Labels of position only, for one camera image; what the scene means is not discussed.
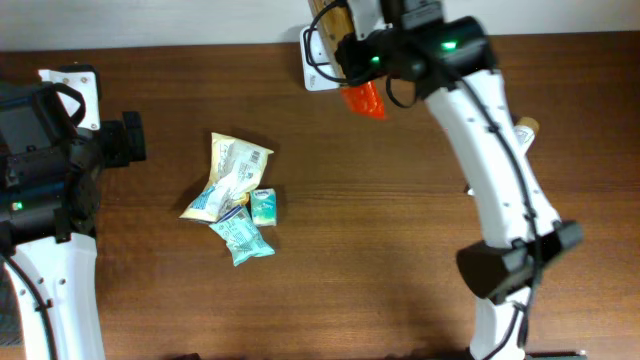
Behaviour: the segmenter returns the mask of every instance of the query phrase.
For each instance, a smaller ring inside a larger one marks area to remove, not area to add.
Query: wire
[[[311,51],[310,51],[311,49],[307,48],[307,36],[311,36],[311,33],[312,33],[313,31],[311,31],[311,28],[309,28],[309,29],[305,30],[305,31],[302,33],[302,38],[304,39],[304,40],[302,41],[302,44],[304,45],[305,61],[307,62],[307,64],[308,64],[309,66],[314,66],[314,65],[311,63],[311,60],[309,60],[309,58],[312,56],[312,54],[311,54]],[[330,63],[330,62],[315,63],[315,64],[316,64],[316,66],[331,65],[331,63]]]
[[[20,281],[22,281],[27,286],[29,293],[36,300],[38,306],[36,307],[35,311],[39,312],[40,317],[42,318],[44,336],[47,341],[47,347],[49,349],[49,360],[57,360],[58,353],[56,351],[56,343],[53,336],[53,327],[51,326],[51,319],[49,319],[48,315],[49,306],[44,302],[44,300],[42,300],[40,292],[38,292],[38,289],[36,289],[36,286],[33,284],[31,279],[29,279],[29,276],[22,270],[22,268],[10,256],[0,254],[0,257],[2,257],[9,268],[13,270],[16,275],[18,275]]]
[[[493,133],[498,139],[498,142],[502,146],[511,164],[511,167],[513,168],[513,172],[516,175],[518,186],[520,187],[520,192],[522,193],[522,199],[525,206],[525,210],[527,212],[527,214],[525,215],[525,219],[529,223],[529,229],[531,231],[531,234],[533,235],[533,242],[534,242],[533,276],[532,276],[532,281],[530,286],[531,290],[529,292],[527,305],[523,310],[524,316],[522,318],[520,329],[518,330],[518,340],[517,340],[518,347],[524,348],[527,343],[527,335],[529,330],[529,317],[531,314],[533,303],[535,301],[535,294],[538,290],[540,282],[542,281],[542,243],[541,243],[540,234],[538,233],[538,227],[535,220],[537,216],[536,211],[533,208],[533,205],[531,203],[531,197],[529,195],[529,189],[527,187],[527,182],[525,180],[524,173],[522,172],[522,169],[518,164],[518,160],[513,152],[513,149],[511,149],[511,146],[509,146],[509,143],[507,143],[507,140],[505,139],[504,135],[500,131],[500,125],[493,120],[493,118],[487,111],[487,108],[482,104],[482,101],[480,100],[476,92],[473,90],[471,85],[469,85],[467,81],[462,77],[462,75],[460,75],[453,67],[451,67],[444,61],[432,56],[428,51],[425,51],[414,38],[410,37],[409,40],[421,53],[423,53],[425,56],[431,59],[434,63],[440,65],[443,68],[443,70],[448,73],[449,76],[451,76],[452,78],[454,78],[456,81],[460,82],[463,85],[464,90],[467,92],[467,94],[471,98],[471,101],[473,102],[473,104],[476,106],[478,111],[482,114],[487,124],[489,125],[487,130]],[[513,330],[514,330],[513,328],[508,330],[507,332],[508,335],[506,335],[507,339],[511,337],[512,335],[511,333],[513,332]]]
[[[391,100],[391,102],[399,108],[410,109],[418,101],[418,95],[416,94],[416,96],[413,98],[413,102],[410,105],[405,105],[401,103],[395,97],[395,95],[393,95],[393,90],[391,89],[391,80],[393,80],[393,78],[391,77],[391,75],[388,75],[387,81],[386,81],[386,89],[387,89],[387,96],[389,97],[389,100]]]
[[[516,328],[516,322],[518,321],[518,313],[520,313],[521,311],[524,312],[524,308],[525,306],[520,303],[513,304],[513,315],[511,316],[511,321],[509,322],[509,327],[507,327],[507,331],[505,331],[504,336],[502,337],[502,340],[500,340],[500,343],[498,344],[498,346],[496,346],[496,348],[493,349],[489,353],[489,355],[482,358],[482,360],[491,360],[492,357],[496,356],[497,353],[499,353],[502,349],[504,349],[504,347],[509,342],[509,338],[511,337],[513,330]]]
[[[337,7],[342,7],[342,6],[347,6],[347,2],[345,0],[335,0],[334,2],[332,2],[329,5],[325,6],[322,10],[320,10],[320,12],[318,12],[316,17],[313,18],[313,21],[311,22],[311,25],[309,25],[309,32],[308,32],[309,35],[308,36],[303,35],[304,50],[305,50],[305,52],[307,54],[309,54],[310,51],[311,51],[311,36],[313,35],[314,31],[318,30],[317,29],[317,25],[320,22],[320,20],[322,19],[322,17],[326,13],[328,13],[331,9],[334,9],[334,8],[337,8]],[[369,70],[367,70],[364,74],[362,74],[362,75],[360,75],[360,76],[358,76],[356,78],[353,78],[353,79],[337,78],[337,77],[328,75],[324,71],[320,70],[320,67],[318,66],[318,64],[313,59],[313,56],[308,56],[307,57],[307,62],[323,78],[325,78],[325,79],[327,79],[329,81],[333,81],[333,82],[338,83],[338,84],[344,84],[344,85],[350,85],[350,86],[358,86],[358,85],[362,85],[362,84],[366,83],[369,80],[369,78],[371,77],[371,75],[375,71],[374,68],[369,68]]]

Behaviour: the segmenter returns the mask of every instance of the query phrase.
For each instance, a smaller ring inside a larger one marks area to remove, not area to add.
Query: plastic wrapper
[[[248,193],[260,184],[272,153],[262,146],[212,133],[209,181],[180,218],[211,224],[245,205]]]
[[[238,266],[250,257],[264,257],[276,252],[267,244],[244,206],[237,207],[216,224],[209,225],[218,233],[233,257],[233,266]]]

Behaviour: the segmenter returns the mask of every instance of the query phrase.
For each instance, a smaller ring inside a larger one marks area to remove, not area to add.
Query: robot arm
[[[484,240],[457,256],[477,298],[470,356],[524,359],[542,270],[583,236],[578,224],[561,221],[518,146],[503,79],[483,29],[473,18],[446,23],[437,0],[337,0],[331,6],[348,6],[357,30],[335,53],[346,76],[342,83],[358,86],[382,76],[413,82],[416,98],[447,130],[465,176],[477,189]]]
[[[96,182],[146,158],[140,116],[100,121],[98,73],[41,70],[0,86],[0,251],[28,359],[104,359],[95,296]]]

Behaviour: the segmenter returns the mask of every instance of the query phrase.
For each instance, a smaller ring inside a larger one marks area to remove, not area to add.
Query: wooden table
[[[640,34],[494,38],[529,158],[586,239],[545,276],[530,350],[640,353]],[[9,80],[74,61],[102,75],[103,119],[141,112],[148,161],[102,178],[97,298],[107,358],[362,359],[464,349],[474,299],[455,253],[480,238],[443,131],[423,106],[352,115],[302,86],[296,44],[2,54]],[[410,93],[401,91],[400,97]],[[205,185],[210,133],[275,150],[263,178],[276,255],[234,268],[177,217]],[[22,359],[22,349],[2,349]]]

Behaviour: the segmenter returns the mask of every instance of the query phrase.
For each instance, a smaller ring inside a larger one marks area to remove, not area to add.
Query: black cable
[[[36,300],[38,306],[35,311],[40,313],[40,317],[42,318],[42,325],[44,327],[44,336],[47,341],[47,347],[49,348],[49,360],[57,360],[58,353],[56,351],[56,342],[53,336],[53,327],[51,326],[51,319],[49,319],[48,309],[49,306],[47,303],[42,300],[42,296],[36,289],[36,286],[33,284],[29,276],[22,270],[22,268],[10,257],[4,254],[0,254],[5,263],[13,270],[13,272],[18,275],[20,281],[22,281],[29,289],[29,293]]]
[[[311,51],[311,36],[312,36],[314,31],[318,30],[316,26],[320,22],[320,19],[322,19],[322,17],[326,13],[328,13],[331,9],[337,8],[337,7],[341,7],[341,6],[347,6],[347,2],[345,0],[335,0],[334,2],[332,2],[329,5],[325,6],[322,10],[320,10],[320,12],[318,12],[318,15],[316,15],[316,17],[313,18],[313,21],[311,22],[311,25],[309,26],[309,36],[305,37],[303,35],[304,50],[305,50],[305,52],[307,54]],[[358,86],[358,85],[362,85],[362,84],[366,83],[369,80],[369,78],[371,77],[371,75],[373,74],[373,72],[375,71],[375,68],[371,67],[371,68],[369,68],[369,70],[367,70],[367,72],[365,72],[364,74],[362,74],[362,75],[360,75],[360,76],[358,76],[358,77],[356,77],[354,79],[337,78],[337,77],[328,75],[324,71],[320,70],[320,67],[318,66],[318,64],[313,59],[313,56],[308,57],[307,58],[307,62],[323,78],[325,78],[325,79],[327,79],[329,81],[333,81],[333,82],[338,83],[338,84],[345,84],[345,85],[350,85],[350,86]]]
[[[504,138],[504,136],[500,132],[500,125],[493,120],[493,118],[487,111],[487,107],[485,107],[482,104],[482,101],[480,100],[476,92],[473,90],[471,85],[469,85],[467,81],[462,77],[462,75],[460,75],[453,67],[449,66],[444,61],[432,56],[428,51],[424,50],[422,46],[420,46],[420,44],[415,39],[409,38],[409,40],[421,53],[423,53],[427,58],[431,59],[435,64],[440,65],[440,67],[445,72],[447,72],[449,76],[451,76],[456,81],[459,81],[463,85],[463,87],[465,88],[465,91],[468,93],[469,97],[471,98],[471,101],[474,103],[478,111],[482,114],[487,124],[489,125],[487,130],[489,132],[492,132],[494,135],[496,135],[498,142],[500,143],[505,154],[507,155],[507,158],[509,159],[513,172],[516,175],[518,186],[520,187],[520,192],[522,193],[522,199],[525,206],[525,210],[527,212],[527,214],[525,215],[525,219],[529,223],[529,229],[534,239],[533,240],[534,241],[534,261],[533,261],[533,276],[532,276],[532,281],[530,286],[531,290],[529,292],[527,305],[523,311],[524,316],[522,318],[522,323],[518,331],[518,347],[524,348],[527,343],[527,335],[528,335],[528,329],[529,329],[528,323],[529,323],[529,317],[531,314],[531,309],[535,301],[534,300],[535,294],[538,290],[540,282],[542,281],[542,243],[541,243],[540,234],[538,233],[538,227],[535,220],[537,216],[536,211],[533,208],[533,205],[531,203],[531,197],[529,196],[529,189],[527,187],[527,182],[525,180],[524,173],[522,172],[522,169],[518,164],[517,158],[513,150],[511,149],[511,147],[507,143],[507,140]],[[511,329],[507,333],[506,335],[507,339],[511,337],[511,332],[513,332],[513,330],[514,329]]]
[[[73,113],[73,115],[69,116],[69,119],[71,120],[71,123],[73,124],[73,126],[78,127],[78,125],[80,125],[80,123],[84,119],[85,114],[87,113],[87,106],[84,102],[84,97],[82,96],[82,93],[72,88],[71,86],[63,83],[55,83],[52,85],[52,87],[55,91],[61,94],[67,95],[68,97],[77,101],[78,104],[80,104],[76,112]]]
[[[302,40],[302,44],[304,45],[305,61],[307,62],[307,64],[309,66],[313,66],[313,64],[311,63],[312,60],[309,60],[309,58],[311,58],[311,56],[313,56],[313,55],[311,54],[311,49],[307,48],[307,36],[311,36],[311,33],[313,31],[311,31],[311,28],[309,28],[309,29],[305,30],[302,33],[302,39],[303,39]],[[330,62],[324,62],[324,63],[315,63],[314,62],[314,64],[316,66],[331,65]]]
[[[386,81],[386,88],[387,88],[387,96],[389,97],[389,100],[391,100],[391,102],[396,105],[399,108],[403,108],[403,109],[409,109],[411,108],[413,105],[415,105],[416,101],[418,101],[418,95],[416,94],[416,96],[413,98],[413,102],[410,105],[405,105],[403,103],[401,103],[396,97],[395,95],[393,95],[393,89],[391,89],[391,80],[392,77],[391,75],[387,76],[387,81]]]

